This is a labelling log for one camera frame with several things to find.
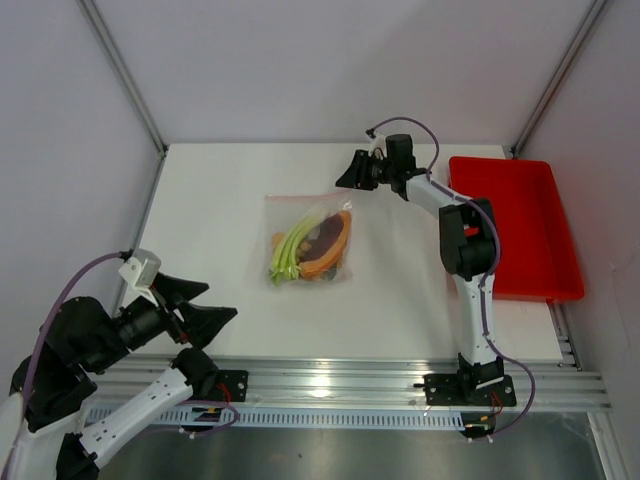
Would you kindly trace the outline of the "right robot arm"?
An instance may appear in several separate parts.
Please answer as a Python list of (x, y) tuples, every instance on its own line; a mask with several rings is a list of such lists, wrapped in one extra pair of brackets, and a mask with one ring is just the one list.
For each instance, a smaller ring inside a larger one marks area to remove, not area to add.
[(480, 406), (506, 380), (504, 361), (492, 338), (493, 284), (501, 256), (499, 235), (489, 200), (472, 199), (443, 185), (432, 168), (419, 168), (408, 134), (366, 132), (371, 146), (359, 149), (340, 188), (373, 191), (386, 184), (407, 202), (438, 221), (441, 263), (453, 278), (462, 320), (457, 372), (424, 377), (429, 405)]

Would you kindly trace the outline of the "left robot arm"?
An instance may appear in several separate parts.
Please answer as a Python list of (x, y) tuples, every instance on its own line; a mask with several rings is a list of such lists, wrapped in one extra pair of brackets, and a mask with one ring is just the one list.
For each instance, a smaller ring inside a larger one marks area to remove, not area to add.
[[(1, 429), (2, 478), (95, 479), (163, 413), (210, 401), (219, 370), (204, 349), (238, 312), (192, 304), (208, 287), (159, 275), (115, 316), (88, 296), (54, 306), (11, 380), (10, 397), (23, 411)], [(82, 427), (85, 403), (98, 389), (91, 377), (162, 334), (183, 347), (163, 373), (105, 419)]]

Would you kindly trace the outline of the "white green leek toy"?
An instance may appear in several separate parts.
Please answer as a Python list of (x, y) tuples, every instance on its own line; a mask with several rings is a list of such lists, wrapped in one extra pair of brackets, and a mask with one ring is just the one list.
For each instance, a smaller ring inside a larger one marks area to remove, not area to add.
[(300, 275), (297, 250), (304, 238), (322, 221), (320, 214), (309, 214), (301, 218), (287, 232), (290, 234), (287, 251), (273, 252), (269, 267), (271, 282), (278, 286), (282, 281), (296, 280)]

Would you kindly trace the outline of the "papaya slice toy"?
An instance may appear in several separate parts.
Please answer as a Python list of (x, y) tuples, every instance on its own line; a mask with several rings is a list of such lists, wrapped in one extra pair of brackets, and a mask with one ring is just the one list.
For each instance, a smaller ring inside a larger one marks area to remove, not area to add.
[(347, 210), (327, 217), (298, 247), (298, 267), (304, 279), (313, 279), (338, 267), (348, 246), (352, 215)]

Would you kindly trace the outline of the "clear zip top bag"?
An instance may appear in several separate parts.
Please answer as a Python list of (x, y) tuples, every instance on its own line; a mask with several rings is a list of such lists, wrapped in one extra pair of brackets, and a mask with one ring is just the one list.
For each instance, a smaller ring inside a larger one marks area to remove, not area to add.
[(254, 261), (259, 284), (275, 290), (346, 281), (353, 230), (354, 206), (345, 189), (266, 196)]

